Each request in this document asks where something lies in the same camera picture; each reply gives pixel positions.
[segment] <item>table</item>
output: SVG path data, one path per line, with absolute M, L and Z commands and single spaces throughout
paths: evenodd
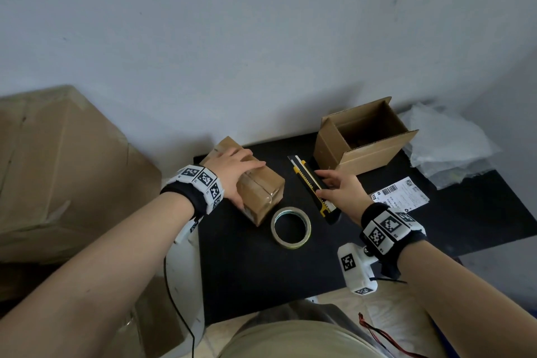
M 316 166 L 316 135 L 249 146 L 285 178 L 284 199 L 261 226 L 254 226 L 227 200 L 199 225 L 206 326 L 345 287 L 337 250 L 347 242 L 360 244 L 361 230 L 346 216 L 328 225 L 287 159 L 297 154 Z M 407 176 L 430 199 L 410 214 L 426 228 L 431 243 L 450 256 L 537 234 L 535 219 L 496 171 L 437 191 L 399 152 L 387 166 L 359 179 L 366 192 L 374 192 Z M 312 235 L 299 249 L 284 249 L 272 238 L 272 213 L 285 206 L 302 209 L 312 222 Z

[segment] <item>right forearm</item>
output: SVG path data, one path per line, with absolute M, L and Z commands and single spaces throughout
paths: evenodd
M 462 357 L 537 356 L 537 321 L 428 242 L 403 249 L 397 266 Z

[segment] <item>left forearm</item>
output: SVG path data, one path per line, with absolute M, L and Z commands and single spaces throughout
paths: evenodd
M 52 274 L 4 317 L 0 321 L 0 345 L 11 350 L 13 356 L 33 355 L 35 350 L 21 350 L 27 345 L 27 335 L 32 334 L 42 340 L 38 343 L 45 349 L 41 349 L 41 356 L 97 353 L 158 270 L 193 213 L 188 199 L 166 192 L 132 214 Z M 87 334 L 82 345 L 80 339 L 69 342 L 70 331 Z

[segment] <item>yellow and black box cutter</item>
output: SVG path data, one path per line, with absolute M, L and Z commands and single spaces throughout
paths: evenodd
M 322 217 L 330 225 L 335 224 L 339 221 L 339 216 L 341 215 L 341 210 L 336 208 L 334 204 L 325 199 L 320 199 L 317 197 L 315 192 L 317 190 L 324 190 L 328 187 L 326 184 L 315 174 L 312 169 L 308 166 L 305 160 L 300 160 L 298 156 L 287 156 L 291 163 L 293 163 L 293 170 L 300 180 L 304 183 L 306 189 L 310 193 L 317 209 L 321 213 Z

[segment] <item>red cord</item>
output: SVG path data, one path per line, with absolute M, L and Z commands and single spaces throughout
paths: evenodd
M 399 351 L 401 351 L 403 354 L 406 354 L 408 356 L 412 356 L 414 358 L 427 358 L 425 355 L 421 355 L 421 354 L 417 354 L 417 353 L 414 353 L 414 352 L 410 352 L 410 351 L 407 351 L 405 350 L 403 347 L 401 347 L 391 336 L 390 334 L 386 333 L 386 331 L 384 330 L 381 330 L 379 328 L 375 328 L 373 327 L 371 324 L 369 324 L 366 320 L 364 320 L 364 315 L 362 313 L 358 313 L 358 317 L 360 318 L 360 325 L 362 327 L 365 327 L 369 330 L 369 332 L 371 333 L 371 335 L 373 336 L 373 338 L 382 346 L 384 347 L 384 345 L 382 345 L 382 342 L 379 341 L 379 339 L 371 332 L 372 330 L 373 331 L 376 331 L 377 333 L 379 333 L 380 335 L 382 335 L 384 338 L 386 338 L 386 340 L 388 340 L 388 342 L 390 344 L 392 344 L 395 348 L 397 348 Z

